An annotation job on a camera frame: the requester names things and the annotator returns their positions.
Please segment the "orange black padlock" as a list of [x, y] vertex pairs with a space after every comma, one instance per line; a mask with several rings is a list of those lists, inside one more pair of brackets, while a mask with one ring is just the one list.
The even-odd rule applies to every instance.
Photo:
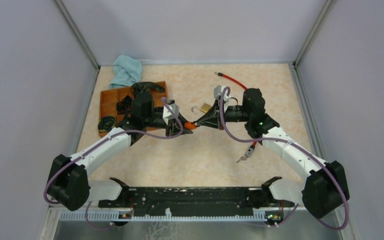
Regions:
[[184, 124], [183, 124], [183, 126], [184, 126], [184, 128], [185, 129], [188, 129], [188, 130], [195, 130], [195, 129], [197, 129], [197, 125], [195, 124], [195, 123], [193, 123], [193, 122], [185, 122]]

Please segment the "brass padlock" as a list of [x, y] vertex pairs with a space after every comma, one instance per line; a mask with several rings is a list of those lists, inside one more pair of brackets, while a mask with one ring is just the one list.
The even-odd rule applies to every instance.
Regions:
[[196, 112], [196, 109], [200, 110], [202, 113], [208, 113], [209, 110], [212, 108], [211, 105], [209, 105], [208, 103], [203, 103], [201, 106], [193, 106], [191, 108], [191, 111], [194, 113], [194, 114], [197, 114]]

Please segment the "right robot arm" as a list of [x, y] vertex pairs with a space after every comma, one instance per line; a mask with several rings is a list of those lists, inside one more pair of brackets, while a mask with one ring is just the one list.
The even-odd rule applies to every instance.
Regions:
[[266, 101], [258, 88], [243, 92], [241, 105], [229, 105], [230, 88], [217, 86], [210, 110], [194, 121], [196, 127], [225, 130], [227, 123], [244, 123], [250, 142], [272, 150], [302, 179], [291, 181], [273, 177], [262, 185], [261, 199], [267, 206], [279, 201], [303, 205], [321, 219], [350, 198], [345, 169], [338, 162], [328, 162], [313, 155], [293, 140], [265, 109]]

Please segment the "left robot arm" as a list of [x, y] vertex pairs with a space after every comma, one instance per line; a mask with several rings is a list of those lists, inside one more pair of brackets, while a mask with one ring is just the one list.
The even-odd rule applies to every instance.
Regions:
[[175, 100], [161, 98], [154, 107], [153, 96], [138, 94], [123, 119], [104, 137], [70, 156], [58, 155], [52, 162], [43, 191], [44, 200], [76, 211], [85, 204], [111, 201], [118, 207], [129, 203], [130, 193], [117, 179], [90, 181], [89, 177], [106, 161], [137, 143], [143, 136], [168, 140], [184, 133], [184, 122]]

